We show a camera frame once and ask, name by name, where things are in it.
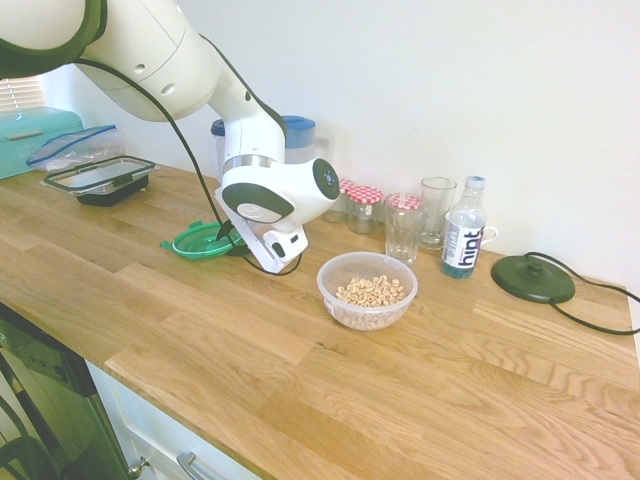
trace window blind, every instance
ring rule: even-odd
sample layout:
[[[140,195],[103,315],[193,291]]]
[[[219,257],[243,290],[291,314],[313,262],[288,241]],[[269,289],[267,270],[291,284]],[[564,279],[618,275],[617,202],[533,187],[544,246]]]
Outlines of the window blind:
[[[19,112],[46,104],[38,77],[0,80],[0,113]]]

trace teal bread box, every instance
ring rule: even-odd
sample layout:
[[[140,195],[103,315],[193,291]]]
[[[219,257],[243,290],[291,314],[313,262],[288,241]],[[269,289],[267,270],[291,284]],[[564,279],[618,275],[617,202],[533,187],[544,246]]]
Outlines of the teal bread box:
[[[47,140],[80,130],[78,115],[55,108],[0,113],[0,178],[28,172],[25,161]]]

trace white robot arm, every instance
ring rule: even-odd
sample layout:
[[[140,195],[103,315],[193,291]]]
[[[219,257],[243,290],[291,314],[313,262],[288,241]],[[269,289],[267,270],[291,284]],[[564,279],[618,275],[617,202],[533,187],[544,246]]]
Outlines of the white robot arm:
[[[225,123],[216,198],[262,267],[279,272],[307,246],[302,225],[337,199],[322,159],[284,164],[285,124],[262,103],[173,0],[2,0],[0,78],[26,76],[78,58],[111,67],[149,92],[174,119],[209,104]],[[78,65],[124,110],[164,117],[122,80]]]

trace hint bottle label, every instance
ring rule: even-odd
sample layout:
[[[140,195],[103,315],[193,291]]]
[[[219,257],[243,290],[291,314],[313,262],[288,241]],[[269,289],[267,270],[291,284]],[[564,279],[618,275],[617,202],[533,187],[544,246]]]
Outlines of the hint bottle label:
[[[473,268],[478,260],[483,233],[484,227],[465,228],[449,223],[442,260],[454,268]]]

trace power cord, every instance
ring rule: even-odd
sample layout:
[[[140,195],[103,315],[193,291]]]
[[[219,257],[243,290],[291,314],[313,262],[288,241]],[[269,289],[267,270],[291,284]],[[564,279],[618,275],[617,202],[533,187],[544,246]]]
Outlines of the power cord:
[[[207,42],[209,42],[211,45],[213,45],[213,43],[211,43],[211,41],[209,39],[207,39],[206,37],[203,37],[203,38],[205,38],[205,40]],[[127,83],[128,85],[133,87],[135,90],[140,92],[145,98],[147,98],[162,113],[162,115],[164,115],[164,117],[167,119],[167,121],[169,122],[169,124],[173,128],[173,131],[175,132],[175,134],[180,139],[180,142],[182,143],[182,146],[184,147],[185,151],[187,152],[187,155],[189,156],[189,159],[191,160],[191,163],[193,164],[193,168],[196,171],[196,175],[198,176],[198,180],[200,181],[200,185],[202,186],[202,189],[204,190],[204,193],[205,193],[205,195],[207,197],[207,201],[209,202],[209,206],[211,207],[211,210],[213,211],[213,214],[216,217],[216,221],[218,222],[218,224],[222,228],[222,226],[223,226],[222,219],[220,218],[220,214],[218,213],[218,209],[216,208],[216,206],[215,206],[215,204],[213,202],[213,198],[211,197],[211,193],[209,193],[209,188],[207,187],[207,184],[204,181],[204,177],[202,176],[202,172],[200,171],[200,167],[198,165],[198,161],[196,160],[196,157],[193,154],[193,151],[191,150],[191,147],[189,146],[189,143],[187,142],[186,138],[184,138],[184,135],[182,134],[182,131],[180,130],[180,128],[176,124],[176,122],[173,119],[173,117],[171,116],[171,114],[167,111],[167,109],[165,109],[164,106],[158,100],[156,100],[156,98],[153,95],[151,95],[144,88],[142,88],[140,85],[135,83],[133,80],[131,80],[129,77],[127,77],[123,73],[119,72],[115,68],[112,68],[112,67],[110,67],[108,65],[104,65],[104,64],[102,64],[100,62],[96,62],[96,61],[93,61],[93,60],[87,60],[87,59],[84,59],[84,58],[77,59],[75,61],[75,63],[80,64],[80,65],[87,65],[89,67],[98,68],[98,69],[103,70],[103,71],[105,71],[107,73],[110,73],[111,75],[114,75],[115,77],[119,78],[120,80],[124,81],[125,83]],[[236,245],[233,242],[233,239],[231,238],[230,229],[228,229],[228,228],[224,229],[224,234],[227,237],[227,239],[229,240],[229,243],[231,244],[231,247],[232,247],[231,251],[234,251],[234,250],[236,252],[239,251],[240,247],[238,245]],[[295,265],[291,269],[287,270],[286,272],[273,273],[273,272],[269,272],[269,271],[265,270],[264,268],[262,268],[259,265],[256,265],[246,255],[240,254],[240,255],[237,255],[237,256],[241,257],[245,262],[247,262],[249,265],[251,265],[256,270],[258,270],[258,271],[260,271],[262,273],[266,273],[268,275],[272,275],[274,277],[284,277],[286,275],[292,274],[293,272],[296,271],[296,269],[300,265],[300,262],[302,261],[302,253],[301,253],[300,255],[298,255],[298,260],[296,261]]]
[[[556,260],[555,258],[553,258],[550,255],[547,255],[545,253],[539,253],[539,252],[529,252],[529,253],[525,253],[524,256],[525,257],[540,257],[540,258],[544,258],[545,260],[549,260],[550,262],[553,262],[556,265],[564,268],[566,271],[568,271],[573,276],[575,276],[578,280],[582,280],[583,282],[588,283],[589,285],[594,285],[596,287],[602,287],[602,288],[608,288],[609,290],[615,290],[616,292],[623,293],[627,297],[630,297],[633,300],[635,300],[636,302],[640,303],[640,298],[638,298],[637,295],[634,295],[633,293],[625,290],[624,288],[617,287],[615,285],[608,285],[606,283],[596,283],[596,282],[592,282],[591,280],[587,280],[583,276],[577,274],[575,271],[573,271],[567,265],[565,265],[564,263],[562,263],[559,260]],[[592,328],[593,330],[597,330],[598,332],[608,333],[608,334],[611,334],[611,335],[635,335],[636,333],[640,333],[640,328],[637,328],[635,330],[611,330],[609,328],[600,327],[598,325],[594,325],[592,323],[589,323],[589,322],[587,322],[585,320],[581,320],[581,319],[571,315],[570,313],[562,310],[558,306],[558,304],[556,303],[556,301],[553,298],[549,300],[549,305],[551,305],[555,310],[560,312],[565,317],[570,318],[574,322],[577,322],[580,325],[584,325],[585,327]]]

